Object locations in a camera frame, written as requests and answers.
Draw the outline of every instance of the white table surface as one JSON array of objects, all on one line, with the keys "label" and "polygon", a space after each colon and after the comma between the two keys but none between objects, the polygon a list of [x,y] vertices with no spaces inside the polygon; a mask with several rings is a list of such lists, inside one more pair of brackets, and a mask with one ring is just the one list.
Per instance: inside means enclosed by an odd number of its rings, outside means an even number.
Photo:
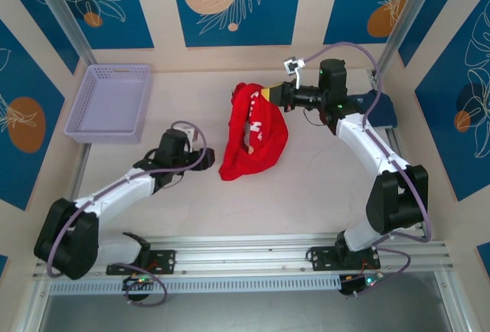
[{"label": "white table surface", "polygon": [[[317,73],[306,70],[305,83],[315,85]],[[326,127],[308,124],[302,109],[285,114],[289,140],[275,167],[232,182],[223,182],[217,172],[227,144],[231,91],[236,84],[268,86],[287,79],[283,71],[154,74],[141,142],[92,145],[80,196],[124,175],[158,146],[172,122],[184,119],[204,131],[216,153],[214,166],[186,173],[180,184],[119,214],[107,230],[140,236],[232,236],[345,229],[364,215],[374,179],[344,142]],[[368,91],[366,70],[349,70],[348,88],[350,94]],[[318,121],[318,114],[309,116]]]}]

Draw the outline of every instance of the purple cable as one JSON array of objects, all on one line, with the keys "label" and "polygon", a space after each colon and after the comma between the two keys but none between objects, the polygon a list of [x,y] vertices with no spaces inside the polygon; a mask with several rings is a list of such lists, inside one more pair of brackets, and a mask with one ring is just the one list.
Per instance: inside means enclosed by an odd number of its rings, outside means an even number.
[{"label": "purple cable", "polygon": [[199,165],[199,163],[201,163],[201,161],[204,159],[204,156],[206,155],[206,151],[207,151],[207,142],[206,142],[206,138],[204,137],[204,133],[195,124],[190,123],[190,122],[186,122],[185,120],[178,120],[177,122],[173,122],[171,124],[171,127],[174,128],[177,124],[190,125],[201,136],[202,143],[203,143],[203,150],[202,150],[201,156],[199,156],[198,160],[195,163],[190,164],[188,166],[185,166],[183,168],[175,168],[175,169],[168,169],[168,168],[166,168],[166,169],[148,170],[148,171],[144,171],[142,173],[134,174],[131,177],[129,177],[129,179],[125,179],[125,178],[124,179],[121,179],[120,181],[116,182],[115,184],[111,185],[107,189],[103,190],[102,192],[100,192],[99,194],[97,194],[96,196],[94,196],[92,201],[88,201],[84,205],[82,205],[82,207],[80,207],[78,210],[75,211],[75,213],[73,215],[71,215],[70,219],[68,219],[68,221],[64,224],[64,226],[61,228],[60,232],[58,233],[56,239],[54,240],[53,246],[51,247],[51,252],[49,253],[49,256],[47,257],[47,264],[46,264],[46,272],[47,272],[47,274],[50,277],[56,278],[56,277],[60,277],[60,276],[63,275],[62,273],[55,274],[53,272],[54,256],[56,255],[56,251],[58,250],[58,247],[60,246],[61,240],[63,239],[64,235],[67,233],[68,229],[72,226],[72,224],[75,222],[75,220],[77,219],[77,217],[86,208],[88,208],[89,205],[91,205],[93,202],[99,200],[101,197],[105,196],[109,192],[111,192],[111,191],[115,190],[116,188],[120,187],[121,185],[127,183],[128,181],[132,181],[132,180],[134,180],[134,179],[136,179],[138,177],[143,177],[143,176],[146,176],[146,175],[149,175],[149,174],[156,174],[156,173],[181,173],[183,171],[191,170],[195,166]]},{"label": "purple cable", "polygon": [[403,271],[405,271],[406,269],[408,269],[408,267],[410,266],[410,263],[412,262],[412,259],[410,257],[410,255],[408,253],[405,253],[405,252],[402,252],[401,250],[394,250],[394,249],[387,249],[387,248],[377,248],[377,250],[380,250],[382,252],[389,252],[389,253],[396,253],[396,254],[400,254],[401,256],[406,256],[407,257],[407,263],[405,263],[405,265],[399,269],[398,271],[396,271],[394,274],[390,275],[390,276],[387,276],[383,281],[380,281],[366,289],[364,289],[363,291],[359,291],[358,293],[356,293],[355,295],[352,295],[352,296],[360,296],[360,295],[363,295],[363,294],[366,294],[368,293],[369,291],[377,288],[378,286],[390,281],[393,277],[396,277],[398,275],[400,275]]},{"label": "purple cable", "polygon": [[[366,113],[364,114],[364,118],[362,119],[362,127],[366,131],[367,135],[371,138],[371,140],[376,144],[376,146],[384,153],[386,158],[388,158],[388,160],[389,160],[390,156],[391,156],[390,152],[381,144],[381,142],[379,142],[377,140],[377,138],[374,136],[374,134],[369,129],[366,129],[366,125],[368,123],[368,116],[373,111],[377,102],[381,98],[382,92],[384,91],[383,78],[381,76],[379,66],[377,64],[377,61],[371,55],[371,53],[369,53],[369,51],[367,49],[365,49],[364,47],[362,47],[361,45],[357,45],[357,44],[349,43],[349,42],[340,42],[340,43],[335,43],[332,45],[328,45],[327,47],[324,47],[318,53],[313,54],[311,57],[304,59],[304,62],[306,64],[306,63],[314,60],[315,58],[319,57],[320,55],[322,55],[327,50],[333,49],[334,47],[340,47],[340,46],[349,46],[349,47],[355,47],[356,49],[359,49],[369,58],[369,60],[373,64],[374,70],[376,71],[376,76],[378,78],[378,89],[377,89],[377,94],[376,94],[376,97],[374,98],[373,103],[371,104],[371,106],[367,109]],[[412,240],[415,240],[416,242],[429,242],[432,239],[432,224],[430,222],[429,216],[427,215],[427,209],[423,204],[422,198],[420,197],[419,193],[417,192],[417,189],[413,185],[411,179],[408,177],[408,175],[405,173],[405,171],[403,171],[402,167],[395,161],[391,161],[391,164],[397,169],[397,171],[400,173],[401,177],[407,183],[407,186],[409,187],[410,191],[412,192],[413,197],[415,198],[415,201],[420,208],[420,212],[422,213],[423,221],[426,224],[426,236],[420,238],[418,236],[412,236],[410,234],[406,234],[406,233],[402,233],[402,232],[398,232],[398,231],[393,231],[393,232],[391,232],[391,234],[387,234],[387,235],[382,236],[380,239],[378,239],[376,242],[373,243],[373,246],[377,246],[377,245],[381,244],[382,242],[389,239],[393,235],[402,236],[404,238],[412,239]],[[394,250],[394,249],[379,248],[379,247],[377,249],[382,251],[382,252],[391,252],[391,253],[400,254],[402,256],[406,256],[407,257],[407,263],[401,269],[399,269],[394,274],[392,274],[392,276],[386,278],[385,280],[383,280],[377,284],[374,284],[370,288],[367,288],[361,292],[358,292],[357,296],[365,294],[366,292],[369,292],[373,288],[376,288],[377,286],[382,285],[383,283],[385,283],[389,279],[391,279],[391,278],[399,275],[403,271],[405,271],[410,266],[411,257],[409,254],[407,254],[405,252],[401,252],[399,250]]]},{"label": "purple cable", "polygon": [[[341,46],[355,47],[356,49],[359,49],[360,51],[362,51],[369,58],[369,60],[372,62],[374,70],[376,71],[376,76],[378,78],[377,94],[376,94],[376,97],[374,98],[373,103],[371,104],[369,109],[367,109],[366,113],[364,114],[364,118],[362,119],[362,126],[363,126],[364,130],[366,131],[367,135],[369,135],[369,137],[373,140],[373,142],[376,144],[376,146],[379,147],[379,149],[389,159],[390,153],[388,152],[388,150],[381,144],[381,142],[379,142],[377,140],[377,138],[374,136],[374,134],[369,129],[366,129],[366,124],[368,123],[368,116],[371,114],[374,107],[377,105],[377,102],[381,98],[381,94],[384,91],[383,78],[381,76],[379,66],[377,65],[377,61],[374,59],[374,57],[371,55],[371,53],[369,53],[369,51],[367,49],[365,49],[364,47],[362,47],[361,45],[349,43],[347,41],[342,41],[340,43],[335,43],[332,45],[328,45],[327,47],[324,47],[318,53],[313,54],[311,57],[304,59],[304,62],[308,63],[308,62],[314,60],[315,58],[319,57],[320,55],[322,55],[327,50],[333,49],[334,47],[341,47]],[[391,164],[398,170],[401,177],[407,182],[407,185],[408,185],[410,191],[412,192],[413,197],[415,198],[417,205],[420,208],[420,212],[422,213],[423,221],[426,223],[426,232],[427,232],[426,237],[423,237],[423,238],[420,238],[418,236],[412,236],[412,235],[409,235],[406,233],[400,233],[397,231],[396,232],[393,231],[391,234],[403,236],[405,238],[412,239],[412,240],[415,240],[417,242],[429,242],[432,239],[432,224],[430,222],[429,216],[427,215],[427,210],[426,210],[425,206],[423,205],[422,198],[420,197],[419,193],[417,192],[417,189],[415,188],[415,186],[413,185],[412,181],[410,180],[408,175],[405,173],[405,171],[403,171],[401,166],[395,161],[392,161]],[[377,244],[380,244],[384,240],[388,239],[389,237],[390,237],[390,235],[383,236],[381,239],[379,239],[373,245],[376,246]]]},{"label": "purple cable", "polygon": [[140,308],[151,308],[151,307],[158,307],[159,305],[162,305],[163,303],[165,303],[165,301],[167,300],[168,292],[167,292],[167,288],[165,287],[165,284],[163,283],[163,281],[160,278],[156,277],[151,272],[149,272],[145,269],[141,269],[140,267],[136,267],[135,265],[127,265],[126,263],[114,263],[114,265],[118,265],[119,267],[124,267],[125,269],[132,269],[133,271],[137,271],[139,273],[147,274],[148,276],[150,276],[152,278],[152,280],[154,282],[156,282],[157,284],[159,284],[162,287],[163,298],[160,301],[157,301],[155,303],[143,304],[143,303],[136,303],[136,302],[132,301],[131,299],[129,299],[129,292],[135,287],[135,285],[139,285],[138,282],[131,284],[126,289],[126,293],[124,294],[124,297],[126,298],[126,301],[128,302],[129,305],[133,305],[135,307],[140,307]]}]

